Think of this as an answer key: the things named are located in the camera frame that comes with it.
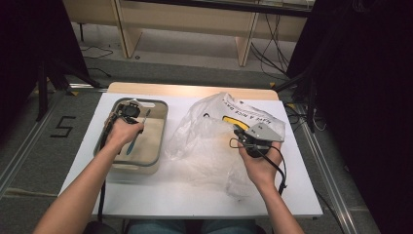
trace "leg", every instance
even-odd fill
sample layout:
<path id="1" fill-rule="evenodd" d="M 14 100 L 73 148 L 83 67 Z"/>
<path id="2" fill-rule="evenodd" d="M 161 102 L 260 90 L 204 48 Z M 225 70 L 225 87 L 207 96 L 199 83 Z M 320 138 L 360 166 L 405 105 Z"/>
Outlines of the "leg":
<path id="1" fill-rule="evenodd" d="M 254 219 L 212 219 L 205 220 L 202 234 L 255 234 Z"/>
<path id="2" fill-rule="evenodd" d="M 131 220 L 128 234 L 184 234 L 185 222 L 179 219 Z"/>

